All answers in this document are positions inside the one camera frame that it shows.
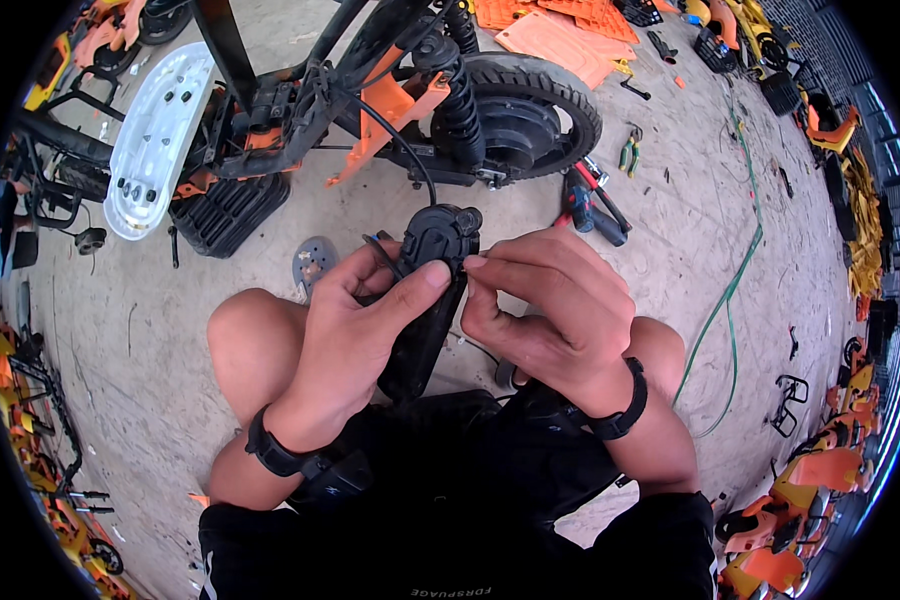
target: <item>wrist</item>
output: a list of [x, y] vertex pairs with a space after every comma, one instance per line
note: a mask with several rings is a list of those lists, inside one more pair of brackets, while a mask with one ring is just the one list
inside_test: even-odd
[[303, 454], [329, 446], [344, 430], [348, 415], [326, 411], [323, 402], [300, 401], [287, 393], [264, 412], [264, 430], [280, 446], [295, 454]]
[[623, 358], [613, 361], [574, 397], [567, 400], [590, 419], [603, 419], [624, 413], [634, 399], [634, 375]]

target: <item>green hose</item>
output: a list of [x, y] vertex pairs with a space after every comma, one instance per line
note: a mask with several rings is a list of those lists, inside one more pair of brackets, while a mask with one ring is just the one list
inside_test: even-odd
[[[730, 99], [727, 99], [727, 108], [730, 111], [730, 122], [736, 124], [737, 123], [737, 115], [733, 111], [733, 103]], [[704, 337], [707, 335], [708, 330], [710, 330], [710, 325], [713, 323], [714, 318], [717, 316], [717, 313], [720, 312], [721, 306], [726, 305], [726, 321], [730, 327], [730, 351], [733, 357], [733, 381], [730, 385], [730, 397], [726, 399], [726, 404], [723, 405], [723, 411], [720, 413], [720, 416], [717, 417], [717, 420], [713, 422], [712, 425], [707, 427], [706, 431], [699, 435], [694, 435], [695, 439], [705, 438], [711, 433], [713, 430], [720, 426], [720, 422], [724, 420], [724, 417], [727, 416], [727, 413], [731, 410], [731, 404], [733, 402], [733, 394], [737, 390], [737, 336], [733, 330], [733, 316], [731, 314], [731, 298], [733, 298], [733, 294], [737, 291], [737, 285], [740, 283], [740, 280], [744, 276], [744, 271], [747, 270], [747, 265], [750, 264], [751, 258], [754, 257], [754, 253], [756, 252], [757, 247], [760, 245], [760, 240], [763, 239], [763, 213], [760, 210], [760, 194], [756, 188], [756, 176], [754, 175], [754, 162], [751, 160], [750, 156], [750, 148], [747, 147], [747, 142], [744, 140], [743, 131], [737, 131], [737, 139], [740, 140], [740, 145], [744, 149], [744, 156], [746, 158], [746, 170], [749, 172], [750, 186], [753, 190], [753, 201], [756, 206], [756, 231], [753, 232], [753, 239], [750, 240], [749, 249], [746, 251], [746, 256], [744, 256], [744, 261], [740, 264], [740, 268], [737, 269], [735, 275], [730, 280], [729, 284], [727, 284], [726, 289], [723, 290], [723, 295], [720, 296], [720, 300], [717, 302], [717, 305], [713, 307], [713, 312], [710, 313], [710, 317], [706, 320], [706, 323], [703, 325], [703, 330], [699, 332], [699, 336], [696, 338], [696, 343], [694, 343], [693, 351], [690, 353], [690, 360], [687, 362], [686, 369], [683, 371], [683, 379], [680, 381], [680, 387], [676, 390], [676, 396], [673, 398], [672, 406], [677, 406], [677, 400], [681, 397], [681, 392], [684, 390], [684, 384], [687, 382], [687, 377], [690, 375], [690, 371], [693, 370], [693, 362], [697, 357], [697, 351], [700, 349], [701, 342], [704, 341]]]

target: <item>shock absorber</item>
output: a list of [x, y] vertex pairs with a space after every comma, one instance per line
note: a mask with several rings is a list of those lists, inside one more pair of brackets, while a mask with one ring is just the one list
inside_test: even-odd
[[449, 147], [454, 159], [469, 172], [481, 168], [487, 141], [480, 130], [477, 101], [460, 47], [439, 31], [431, 31], [413, 49], [413, 65], [425, 76], [443, 71], [449, 78], [450, 94], [433, 111], [433, 142]]
[[470, 0], [435, 0], [433, 6], [438, 9], [444, 7], [445, 2], [453, 2], [447, 13], [443, 16], [443, 24], [446, 33], [459, 46], [460, 54], [473, 54], [480, 52], [477, 45], [477, 28], [473, 24], [473, 16], [468, 10]]

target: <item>white plastic cover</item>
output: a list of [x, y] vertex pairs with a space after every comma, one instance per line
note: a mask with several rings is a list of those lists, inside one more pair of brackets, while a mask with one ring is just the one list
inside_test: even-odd
[[153, 67], [133, 98], [110, 156], [103, 202], [106, 222], [120, 237], [143, 239], [170, 207], [213, 90], [213, 68], [206, 43], [181, 46]]

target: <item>hand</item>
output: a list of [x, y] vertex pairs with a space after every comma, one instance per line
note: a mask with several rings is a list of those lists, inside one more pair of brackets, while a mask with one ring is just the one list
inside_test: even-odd
[[[469, 296], [460, 326], [531, 378], [595, 419], [630, 406], [634, 379], [622, 358], [636, 306], [630, 289], [587, 242], [550, 227], [463, 261]], [[516, 318], [497, 290], [539, 307]]]
[[[390, 258], [398, 257], [399, 242], [380, 245]], [[397, 334], [444, 294], [450, 269], [433, 260], [393, 282], [381, 257], [363, 246], [313, 286], [296, 375], [264, 413], [264, 428], [287, 450], [327, 446], [367, 406]], [[371, 306], [354, 299], [383, 292]]]

